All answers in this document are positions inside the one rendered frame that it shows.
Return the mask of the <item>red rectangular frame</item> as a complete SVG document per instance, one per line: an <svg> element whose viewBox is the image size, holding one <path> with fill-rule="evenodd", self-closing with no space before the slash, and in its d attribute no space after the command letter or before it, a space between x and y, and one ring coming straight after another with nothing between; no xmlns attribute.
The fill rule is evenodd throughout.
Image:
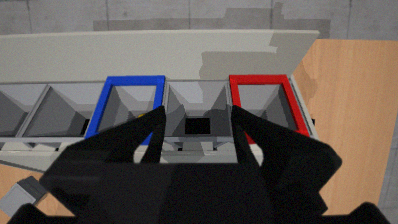
<svg viewBox="0 0 398 224"><path fill-rule="evenodd" d="M241 107L238 85L281 84L298 133L306 135L306 125L286 75L229 75L232 104Z"/></svg>

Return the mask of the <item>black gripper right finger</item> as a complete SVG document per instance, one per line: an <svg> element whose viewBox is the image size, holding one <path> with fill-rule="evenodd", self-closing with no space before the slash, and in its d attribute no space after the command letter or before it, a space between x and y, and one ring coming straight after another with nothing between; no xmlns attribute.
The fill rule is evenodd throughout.
<svg viewBox="0 0 398 224"><path fill-rule="evenodd" d="M231 125L238 163L260 168L269 197L277 193L319 192L342 165L324 142L260 118L233 105ZM245 132L263 153L261 167Z"/></svg>

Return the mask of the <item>grey hinged case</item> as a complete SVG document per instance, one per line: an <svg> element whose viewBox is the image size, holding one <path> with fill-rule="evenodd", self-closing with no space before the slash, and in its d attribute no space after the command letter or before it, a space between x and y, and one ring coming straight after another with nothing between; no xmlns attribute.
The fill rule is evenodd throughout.
<svg viewBox="0 0 398 224"><path fill-rule="evenodd" d="M0 200L0 209L10 218L21 205L32 203L35 205L46 193L40 183L29 176L16 182Z"/></svg>

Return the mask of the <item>blue square band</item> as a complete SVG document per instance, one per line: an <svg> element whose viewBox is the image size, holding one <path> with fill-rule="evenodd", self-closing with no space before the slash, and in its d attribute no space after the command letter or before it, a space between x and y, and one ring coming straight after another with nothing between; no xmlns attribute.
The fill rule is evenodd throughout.
<svg viewBox="0 0 398 224"><path fill-rule="evenodd" d="M136 86L136 85L157 85L153 109L162 105L165 75L160 76L108 76L98 100L96 109L91 119L85 138L98 133L98 129L104 114L113 86Z"/></svg>

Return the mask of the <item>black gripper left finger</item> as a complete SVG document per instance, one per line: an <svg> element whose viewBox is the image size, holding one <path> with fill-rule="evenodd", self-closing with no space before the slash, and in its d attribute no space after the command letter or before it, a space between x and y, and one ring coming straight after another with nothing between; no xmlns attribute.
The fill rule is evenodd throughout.
<svg viewBox="0 0 398 224"><path fill-rule="evenodd" d="M136 119L67 146L55 161L134 162L136 149L153 132L140 163L160 163L165 127L165 106L161 105Z"/></svg>

